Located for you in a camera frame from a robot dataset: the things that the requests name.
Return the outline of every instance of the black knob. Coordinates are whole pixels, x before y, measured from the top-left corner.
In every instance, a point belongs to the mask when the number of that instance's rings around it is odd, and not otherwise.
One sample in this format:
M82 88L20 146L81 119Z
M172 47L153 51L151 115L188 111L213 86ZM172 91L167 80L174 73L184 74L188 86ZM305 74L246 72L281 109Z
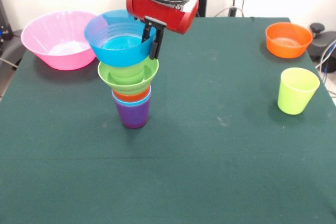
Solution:
M313 33L319 34L320 32L324 31L325 27L321 23L313 23L310 25L310 29Z

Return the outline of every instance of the orange cup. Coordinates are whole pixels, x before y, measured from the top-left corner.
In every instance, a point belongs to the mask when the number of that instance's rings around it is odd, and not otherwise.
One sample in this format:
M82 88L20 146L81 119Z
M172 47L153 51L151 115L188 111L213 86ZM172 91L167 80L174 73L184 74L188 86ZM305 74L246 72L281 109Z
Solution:
M149 90L150 90L150 85L144 91L141 91L140 93L137 93L137 94L122 94L122 93L115 92L114 90L112 91L115 97L123 102L137 102L137 101L144 99L148 95Z
M308 29L289 22L274 23L266 29L266 47L280 58L301 56L312 40L312 33Z

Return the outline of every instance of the purple cup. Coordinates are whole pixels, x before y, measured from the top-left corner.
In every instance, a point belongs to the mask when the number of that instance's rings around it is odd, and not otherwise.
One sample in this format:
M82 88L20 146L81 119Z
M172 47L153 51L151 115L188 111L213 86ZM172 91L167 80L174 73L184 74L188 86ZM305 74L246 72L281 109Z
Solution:
M125 106L114 99L122 124L131 129L144 126L148 120L151 95L144 103L137 106Z

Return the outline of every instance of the green tablecloth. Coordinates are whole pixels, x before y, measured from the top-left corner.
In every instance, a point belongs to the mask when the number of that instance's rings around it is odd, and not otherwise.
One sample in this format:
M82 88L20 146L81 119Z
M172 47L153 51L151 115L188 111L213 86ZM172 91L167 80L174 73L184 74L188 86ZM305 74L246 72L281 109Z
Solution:
M199 18L166 32L150 119L124 128L97 62L49 68L27 52L0 103L0 223L335 223L336 109L277 108L284 19Z

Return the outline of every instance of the stack of bowls and cups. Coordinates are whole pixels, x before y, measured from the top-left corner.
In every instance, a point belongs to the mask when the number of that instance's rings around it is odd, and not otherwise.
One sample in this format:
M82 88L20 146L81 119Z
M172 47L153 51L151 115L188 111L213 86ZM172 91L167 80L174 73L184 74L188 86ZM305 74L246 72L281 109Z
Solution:
M103 13L85 28L85 38L100 60L98 75L112 89L121 122L128 128L147 122L151 81L159 69L159 61L148 56L155 29L141 43L143 28L126 10Z

